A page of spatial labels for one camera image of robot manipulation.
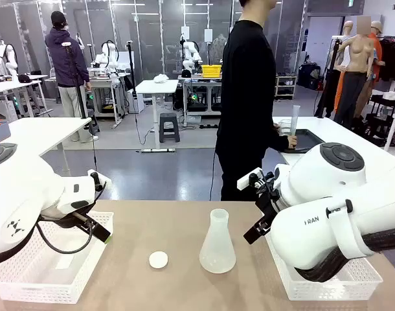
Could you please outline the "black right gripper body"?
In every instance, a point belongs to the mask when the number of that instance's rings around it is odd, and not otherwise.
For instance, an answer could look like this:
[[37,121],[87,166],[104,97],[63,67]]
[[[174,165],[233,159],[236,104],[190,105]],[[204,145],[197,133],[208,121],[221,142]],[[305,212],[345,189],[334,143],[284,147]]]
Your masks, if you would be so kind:
[[279,198],[277,190],[265,190],[259,194],[255,204],[263,214],[260,219],[261,224],[271,224],[275,219],[280,211],[277,205]]

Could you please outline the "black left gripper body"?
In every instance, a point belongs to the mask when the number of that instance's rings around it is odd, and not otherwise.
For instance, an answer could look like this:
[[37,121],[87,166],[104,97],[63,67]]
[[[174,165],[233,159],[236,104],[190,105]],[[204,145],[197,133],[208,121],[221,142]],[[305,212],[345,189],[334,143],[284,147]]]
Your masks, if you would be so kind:
[[100,227],[100,224],[86,214],[80,214],[73,212],[74,226],[81,229],[84,232],[95,232]]

